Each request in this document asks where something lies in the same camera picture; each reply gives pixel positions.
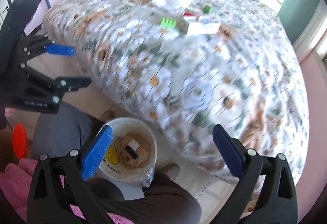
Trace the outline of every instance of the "pink clothing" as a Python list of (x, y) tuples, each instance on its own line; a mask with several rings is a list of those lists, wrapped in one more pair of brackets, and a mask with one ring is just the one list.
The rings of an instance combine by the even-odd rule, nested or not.
[[(0, 188), (20, 217), (27, 221), (27, 200), (36, 160), (21, 159), (18, 166), (9, 164), (4, 173), (0, 173)], [(83, 217), (79, 207), (72, 206), (75, 215)], [(130, 220), (108, 213), (115, 224), (133, 224)]]

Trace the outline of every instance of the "tile grout line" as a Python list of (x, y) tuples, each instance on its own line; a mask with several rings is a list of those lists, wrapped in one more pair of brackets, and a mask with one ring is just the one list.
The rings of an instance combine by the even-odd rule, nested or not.
[[(207, 185), (205, 186), (205, 188), (207, 188), (208, 184), (210, 183), (210, 181), (212, 180), (213, 176), (210, 178), (210, 180), (208, 181)], [(205, 190), (205, 188), (202, 190), (202, 192), (199, 194), (199, 196), (197, 197), (197, 199), (200, 197), (200, 195), (203, 193), (203, 191)]]

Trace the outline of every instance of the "bed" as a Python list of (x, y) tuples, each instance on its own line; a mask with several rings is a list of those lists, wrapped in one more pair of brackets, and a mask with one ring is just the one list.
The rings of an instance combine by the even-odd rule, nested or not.
[[(43, 19), (49, 36), (74, 46), (79, 63), (124, 109), (161, 129), (184, 158), (229, 183), (212, 128), (261, 155), (285, 153), (295, 182), (304, 167), (308, 103), (301, 69), (274, 10), (253, 0), (210, 4), (216, 34), (186, 36), (184, 10), (152, 0), (63, 0)], [(161, 18), (177, 20), (175, 29)], [(256, 191), (262, 186), (259, 180)]]

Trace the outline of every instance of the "blue gripper pad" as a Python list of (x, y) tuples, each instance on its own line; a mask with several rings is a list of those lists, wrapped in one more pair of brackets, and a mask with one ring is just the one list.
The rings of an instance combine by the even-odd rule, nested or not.
[(231, 174), (241, 180), (244, 177), (243, 159), (236, 151), (228, 137), (229, 135), (223, 128), (220, 129), (218, 125), (214, 127), (212, 131), (212, 139), (214, 140), (215, 145), (217, 146)]
[(95, 138), (95, 143), (87, 152), (82, 161), (81, 175), (86, 181), (89, 177), (94, 176), (96, 169), (99, 167), (103, 156), (106, 154), (108, 147), (112, 142), (112, 128), (109, 125), (102, 127)]
[(64, 55), (64, 56), (74, 56), (76, 50), (74, 47), (62, 46), (62, 45), (49, 45), (45, 47), (45, 51), (49, 54)]

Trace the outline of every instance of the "brown pants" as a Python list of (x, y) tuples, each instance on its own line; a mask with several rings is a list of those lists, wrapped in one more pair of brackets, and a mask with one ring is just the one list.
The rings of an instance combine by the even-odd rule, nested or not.
[[(73, 106), (62, 103), (57, 115), (41, 114), (35, 128), (32, 157), (50, 157), (79, 149), (95, 136), (103, 122)], [(88, 181), (90, 189), (107, 212), (123, 216), (135, 224), (198, 224), (201, 208), (196, 199), (166, 175), (155, 174), (144, 198), (125, 201), (120, 190), (105, 179)]]

